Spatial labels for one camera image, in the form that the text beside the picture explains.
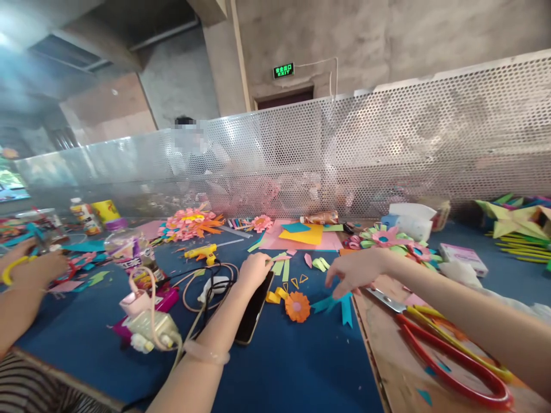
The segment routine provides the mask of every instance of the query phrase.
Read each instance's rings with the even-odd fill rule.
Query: tissue box
[[[453,246],[450,244],[440,244],[440,254],[444,261],[460,261],[470,264],[479,277],[485,277],[488,274],[488,268],[484,265],[475,250]]]

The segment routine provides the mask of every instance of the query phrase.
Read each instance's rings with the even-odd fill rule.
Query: green exit sign
[[[287,63],[286,65],[274,68],[274,79],[290,75],[294,75],[294,63]]]

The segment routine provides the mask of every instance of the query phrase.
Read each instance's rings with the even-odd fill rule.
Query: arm
[[[0,270],[3,271],[13,258],[3,257]],[[67,267],[67,259],[61,252],[52,252],[12,269],[13,284],[0,295],[0,359],[29,329],[36,318],[45,289],[53,279],[63,275]]]
[[[243,262],[238,281],[198,336],[196,341],[199,344],[217,354],[225,354],[230,350],[254,291],[270,271],[273,263],[266,264],[269,259],[266,254],[254,254]],[[186,354],[168,377],[148,412],[210,412],[223,367],[205,363]]]
[[[340,298],[380,274],[414,291],[551,402],[550,326],[383,248],[337,258],[325,283],[331,286],[337,275],[341,282],[333,297]]]

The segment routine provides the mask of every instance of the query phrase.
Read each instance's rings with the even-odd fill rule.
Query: hand
[[[388,269],[388,262],[397,256],[385,248],[369,248],[339,257],[327,271],[325,287],[330,288],[335,275],[340,283],[333,291],[333,299],[338,300],[352,291],[359,294],[358,287],[369,286],[380,274]]]
[[[4,271],[6,267],[19,258],[28,255],[31,249],[36,245],[34,237],[26,239],[13,247],[6,255],[0,259],[0,271]]]
[[[67,272],[69,262],[61,251],[41,255],[35,260],[15,266],[11,270],[14,285],[46,287]]]
[[[257,288],[264,282],[268,272],[274,264],[270,259],[271,256],[261,252],[249,255],[247,259],[243,261],[243,264],[241,264],[239,278],[235,286],[245,289],[252,296]]]

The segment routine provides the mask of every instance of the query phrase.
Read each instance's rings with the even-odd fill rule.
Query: smartphone
[[[266,294],[270,290],[271,282],[274,280],[274,272],[268,272],[266,279],[254,292],[247,309],[243,314],[237,333],[235,334],[235,342],[242,345],[247,345],[253,339],[254,330],[257,327],[260,313],[266,302]]]

